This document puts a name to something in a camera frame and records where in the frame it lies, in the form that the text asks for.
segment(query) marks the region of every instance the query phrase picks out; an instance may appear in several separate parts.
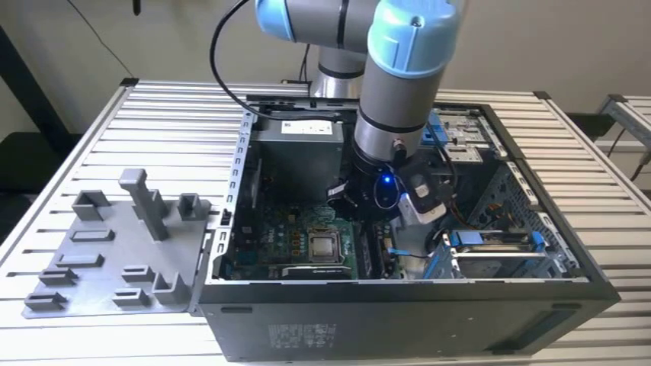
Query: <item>wire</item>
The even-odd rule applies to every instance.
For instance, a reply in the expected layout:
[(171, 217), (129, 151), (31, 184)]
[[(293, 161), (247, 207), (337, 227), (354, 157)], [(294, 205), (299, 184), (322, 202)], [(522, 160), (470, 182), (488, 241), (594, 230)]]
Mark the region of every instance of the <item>wire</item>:
[(632, 181), (636, 181), (638, 179), (638, 175), (641, 175), (644, 167), (645, 167), (645, 164), (638, 165), (638, 168), (636, 169), (636, 172), (633, 173)]
[(217, 83), (221, 85), (222, 89), (225, 89), (225, 93), (234, 99), (234, 101), (245, 108), (249, 112), (258, 115), (262, 118), (267, 118), (270, 120), (330, 120), (331, 122), (338, 122), (341, 119), (340, 114), (334, 114), (333, 116), (325, 115), (302, 115), (301, 117), (277, 117), (271, 114), (266, 114), (258, 111), (253, 106), (250, 106), (242, 99), (234, 94), (230, 87), (226, 85), (225, 80), (221, 77), (221, 73), (217, 71), (217, 61), (215, 61), (215, 53), (217, 53), (217, 42), (221, 37), (222, 30), (225, 29), (226, 23), (231, 19), (231, 17), (238, 13), (238, 10), (247, 4), (250, 0), (239, 0), (234, 7), (226, 12), (225, 16), (222, 17), (219, 23), (217, 24), (215, 33), (213, 35), (211, 40), (211, 54), (210, 54), (210, 62), (211, 62), (211, 70), (213, 76), (215, 77)]
[(306, 52), (303, 54), (302, 69), (298, 72), (298, 80), (301, 82), (302, 81), (307, 82), (307, 55), (310, 55), (310, 48), (311, 48), (311, 44), (307, 44), (306, 45)]
[(430, 232), (426, 235), (426, 252), (433, 253), (436, 250), (432, 248), (430, 244), (440, 238), (440, 235), (446, 231), (446, 229), (440, 229), (440, 231), (436, 231), (436, 228), (430, 230)]
[(378, 175), (378, 179), (376, 179), (376, 184), (374, 184), (374, 200), (376, 200), (376, 204), (378, 205), (380, 209), (381, 210), (393, 210), (394, 208), (397, 208), (398, 206), (398, 203), (401, 202), (401, 186), (398, 185), (398, 176), (396, 175), (393, 177), (394, 179), (394, 184), (397, 185), (397, 200), (394, 201), (393, 205), (386, 207), (384, 206), (382, 204), (380, 204), (380, 200), (378, 200), (378, 183), (380, 183), (380, 180), (384, 178), (382, 175)]
[(67, 0), (69, 4), (71, 4), (71, 7), (75, 9), (75, 11), (78, 12), (79, 16), (82, 17), (82, 19), (85, 20), (86, 24), (89, 25), (89, 27), (91, 28), (91, 31), (94, 32), (95, 34), (95, 37), (98, 37), (98, 40), (101, 41), (102, 43), (102, 46), (105, 46), (106, 50), (110, 51), (110, 53), (114, 55), (114, 58), (118, 60), (118, 62), (121, 63), (122, 67), (125, 68), (125, 70), (127, 71), (127, 74), (130, 74), (130, 76), (134, 78), (134, 73), (131, 72), (130, 68), (127, 67), (127, 65), (125, 65), (125, 62), (121, 60), (121, 58), (118, 57), (118, 55), (115, 54), (115, 52), (111, 50), (111, 48), (107, 46), (107, 44), (105, 43), (105, 41), (102, 40), (102, 37), (99, 35), (99, 33), (97, 32), (95, 28), (93, 27), (91, 25), (91, 22), (89, 21), (89, 19), (86, 18), (85, 16), (85, 13), (82, 13), (81, 9), (77, 7), (75, 3), (73, 2), (73, 0)]
[(496, 219), (493, 219), (492, 221), (489, 221), (489, 222), (486, 223), (486, 225), (485, 225), (485, 226), (482, 226), (482, 230), (486, 230), (486, 228), (488, 228), (488, 227), (489, 227), (489, 226), (490, 226), (493, 223), (497, 223), (497, 222), (498, 222), (498, 220), (500, 220), (501, 218), (502, 218), (502, 217), (497, 217)]
[(464, 216), (461, 215), (460, 212), (460, 207), (457, 207), (457, 202), (453, 200), (453, 203), (450, 205), (450, 211), (453, 212), (453, 216), (457, 218), (457, 221), (460, 221), (464, 226), (466, 226), (469, 229), (477, 230), (478, 228), (473, 225), (469, 224)]
[(616, 138), (616, 141), (613, 142), (613, 146), (609, 150), (609, 153), (606, 154), (608, 157), (612, 157), (613, 150), (616, 150), (616, 146), (618, 145), (620, 139), (622, 138), (624, 133), (628, 132), (628, 129), (622, 127), (622, 131), (620, 132), (618, 137)]

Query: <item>black cable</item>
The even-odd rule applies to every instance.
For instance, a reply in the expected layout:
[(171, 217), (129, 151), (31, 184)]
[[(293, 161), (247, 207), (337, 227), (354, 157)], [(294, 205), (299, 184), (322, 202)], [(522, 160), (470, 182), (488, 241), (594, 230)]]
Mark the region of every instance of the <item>black cable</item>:
[(636, 169), (636, 172), (633, 173), (632, 181), (636, 181), (638, 179), (638, 175), (641, 175), (644, 167), (645, 167), (645, 164), (638, 165), (638, 168)]
[(613, 146), (609, 150), (609, 153), (606, 154), (608, 157), (612, 157), (613, 151), (616, 150), (616, 145), (620, 142), (620, 139), (622, 138), (624, 133), (628, 132), (628, 129), (622, 127), (622, 132), (620, 132), (618, 137), (616, 138), (616, 141), (613, 142)]
[(446, 229), (437, 230), (437, 228), (433, 227), (426, 235), (426, 252), (433, 253), (436, 251), (436, 247), (433, 247), (432, 244), (437, 242), (440, 235), (444, 234), (445, 231)]
[(498, 222), (498, 220), (500, 220), (500, 217), (497, 217), (496, 219), (493, 219), (492, 221), (489, 221), (489, 222), (486, 223), (486, 225), (485, 225), (485, 226), (482, 226), (482, 230), (486, 230), (486, 228), (488, 228), (488, 227), (489, 227), (489, 226), (490, 226), (493, 223), (497, 223), (497, 222)]
[(298, 80), (307, 82), (307, 56), (310, 55), (311, 44), (306, 45), (306, 52), (303, 53), (302, 69), (298, 72)]
[(73, 2), (73, 0), (67, 0), (69, 1), (69, 4), (71, 4), (71, 7), (75, 9), (75, 11), (78, 12), (79, 16), (82, 17), (82, 19), (86, 21), (86, 24), (89, 25), (89, 27), (91, 28), (91, 31), (94, 32), (95, 34), (95, 37), (98, 37), (98, 40), (101, 41), (102, 43), (102, 46), (105, 46), (106, 50), (110, 51), (110, 53), (114, 55), (115, 59), (118, 60), (118, 62), (121, 63), (122, 67), (125, 68), (125, 70), (127, 71), (127, 73), (130, 74), (130, 76), (134, 78), (134, 73), (131, 72), (130, 68), (127, 67), (127, 65), (125, 65), (125, 62), (121, 60), (121, 58), (118, 57), (118, 55), (115, 54), (115, 52), (111, 50), (111, 48), (106, 45), (105, 41), (102, 40), (102, 37), (101, 35), (98, 34), (95, 28), (93, 27), (91, 25), (91, 22), (89, 21), (89, 19), (86, 18), (85, 14), (82, 13), (81, 9), (77, 7), (75, 3)]
[(433, 139), (436, 139), (436, 150), (440, 150), (441, 155), (444, 155), (444, 158), (446, 159), (448, 166), (450, 168), (450, 171), (453, 173), (453, 187), (456, 189), (456, 193), (458, 190), (458, 185), (460, 185), (460, 175), (457, 174), (457, 167), (453, 164), (453, 159), (450, 158), (449, 151), (442, 147), (442, 143), (440, 140), (440, 137), (437, 136), (436, 129), (430, 125), (430, 122), (426, 123), (428, 131), (430, 132)]
[(334, 116), (323, 116), (323, 115), (303, 115), (301, 117), (277, 117), (273, 116), (271, 114), (266, 114), (261, 111), (258, 111), (253, 106), (250, 106), (246, 102), (238, 98), (238, 96), (234, 94), (231, 89), (225, 83), (225, 80), (222, 80), (221, 73), (217, 71), (217, 62), (215, 62), (215, 51), (217, 51), (217, 41), (219, 40), (219, 36), (222, 33), (222, 30), (225, 29), (226, 23), (231, 19), (231, 17), (238, 13), (238, 10), (245, 6), (245, 4), (250, 0), (239, 0), (238, 3), (234, 5), (234, 7), (226, 12), (225, 17), (222, 17), (219, 23), (217, 24), (215, 28), (215, 34), (213, 35), (213, 40), (211, 40), (211, 54), (210, 54), (210, 61), (211, 61), (211, 70), (213, 70), (213, 76), (215, 77), (217, 83), (221, 85), (222, 89), (225, 89), (225, 93), (234, 99), (234, 101), (241, 105), (242, 108), (245, 108), (247, 111), (250, 111), (253, 114), (258, 115), (259, 117), (267, 118), (270, 120), (330, 120), (331, 122), (337, 122), (341, 119), (341, 115), (335, 114)]
[(413, 257), (413, 258), (418, 258), (418, 259), (429, 259), (430, 258), (428, 255), (416, 255), (416, 254), (406, 255), (406, 257)]

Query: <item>aluminum extrusion table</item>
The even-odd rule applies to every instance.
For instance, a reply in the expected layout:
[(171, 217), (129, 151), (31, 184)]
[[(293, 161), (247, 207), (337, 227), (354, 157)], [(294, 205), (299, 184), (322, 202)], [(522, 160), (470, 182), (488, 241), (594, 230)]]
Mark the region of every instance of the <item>aluminum extrusion table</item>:
[[(307, 92), (301, 85), (234, 85), (234, 90), (241, 96)], [(438, 99), (493, 106), (624, 299), (532, 358), (356, 363), (650, 364), (651, 202), (552, 99), (530, 92), (460, 90), (442, 90)], [(0, 361), (226, 364), (205, 319), (189, 314), (27, 320), (21, 313), (75, 219), (71, 203), (82, 189), (126, 200), (118, 178), (126, 167), (143, 167), (150, 188), (170, 198), (197, 192), (219, 211), (241, 119), (239, 106), (213, 84), (141, 81), (117, 91), (0, 246)]]

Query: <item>blue connector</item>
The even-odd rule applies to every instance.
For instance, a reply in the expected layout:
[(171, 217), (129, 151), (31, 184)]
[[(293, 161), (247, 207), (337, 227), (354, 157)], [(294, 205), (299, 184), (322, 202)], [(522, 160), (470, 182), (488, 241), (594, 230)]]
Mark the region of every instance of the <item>blue connector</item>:
[[(437, 137), (440, 138), (441, 146), (446, 146), (446, 144), (450, 142), (449, 135), (446, 134), (446, 129), (444, 128), (440, 115), (434, 111), (430, 113), (430, 125), (432, 128), (436, 130)], [(424, 129), (422, 145), (424, 146), (436, 145), (436, 138), (432, 136), (430, 130), (428, 128)]]

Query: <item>white wall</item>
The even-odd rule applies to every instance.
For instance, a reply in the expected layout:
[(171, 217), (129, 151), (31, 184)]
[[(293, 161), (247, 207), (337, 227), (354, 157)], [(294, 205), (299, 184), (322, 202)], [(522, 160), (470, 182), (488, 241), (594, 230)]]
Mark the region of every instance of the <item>white wall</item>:
[[(213, 80), (209, 41), (234, 0), (146, 0), (139, 17), (131, 0), (75, 3), (138, 77)], [(569, 111), (596, 111), (609, 93), (651, 95), (650, 15), (650, 0), (473, 0), (444, 87), (546, 90)], [(66, 0), (2, 0), (0, 22), (62, 119), (83, 130), (121, 65)], [(250, 5), (226, 32), (227, 80), (295, 77), (303, 47), (261, 33)]]

